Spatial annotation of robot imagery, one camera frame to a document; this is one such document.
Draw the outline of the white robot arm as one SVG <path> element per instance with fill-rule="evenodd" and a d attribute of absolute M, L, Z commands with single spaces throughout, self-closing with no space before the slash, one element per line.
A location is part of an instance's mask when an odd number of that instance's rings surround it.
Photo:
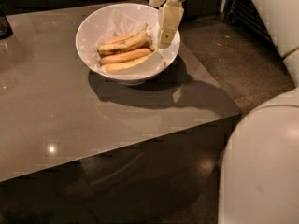
<path fill-rule="evenodd" d="M 251 0 L 294 83 L 299 0 Z M 218 224 L 299 224 L 299 88 L 250 111 L 222 155 Z"/>

